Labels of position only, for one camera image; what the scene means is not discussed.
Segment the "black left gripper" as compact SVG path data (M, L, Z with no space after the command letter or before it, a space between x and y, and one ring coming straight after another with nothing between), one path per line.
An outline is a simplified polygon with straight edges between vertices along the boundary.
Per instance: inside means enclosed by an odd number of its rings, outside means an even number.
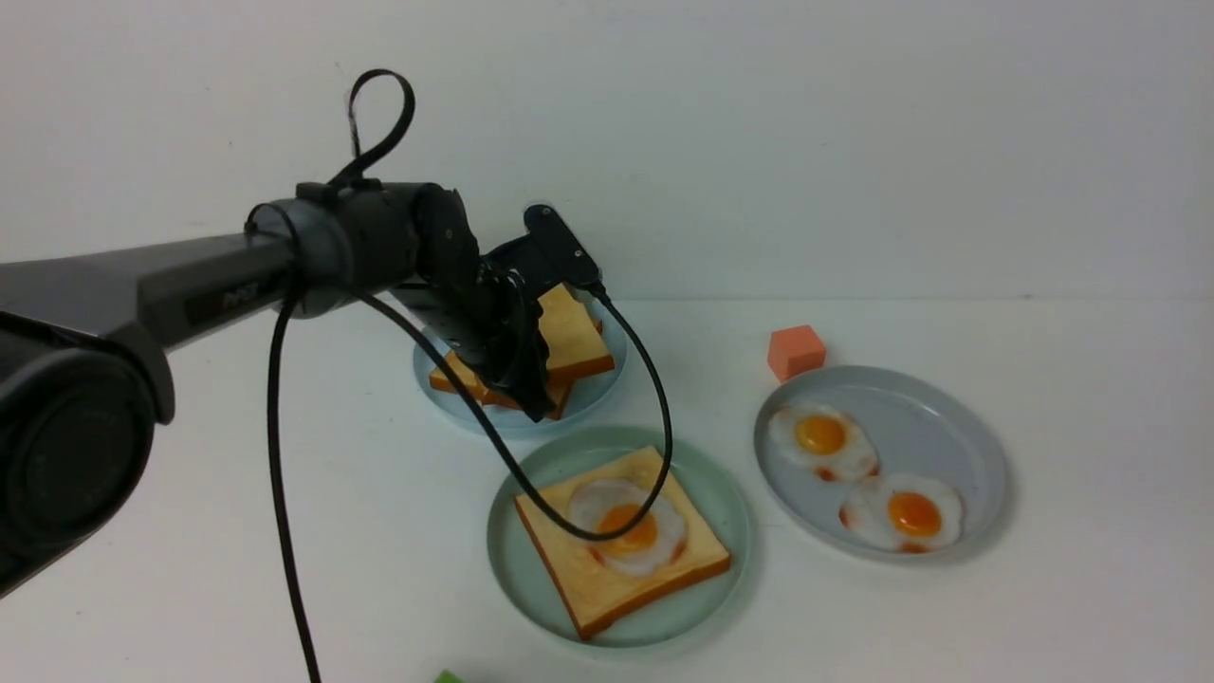
M532 422L554 410L541 307L511 273L482 256L433 264L395 288L395 298L436 332L482 385Z

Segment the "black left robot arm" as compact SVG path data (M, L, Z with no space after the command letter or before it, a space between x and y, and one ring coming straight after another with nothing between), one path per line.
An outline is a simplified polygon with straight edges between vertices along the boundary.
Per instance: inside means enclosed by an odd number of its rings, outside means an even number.
M300 183L229 237L4 264L1 289L4 594L134 493L176 415L171 351L295 290L299 319L388 290L531 419L552 406L535 298L433 183Z

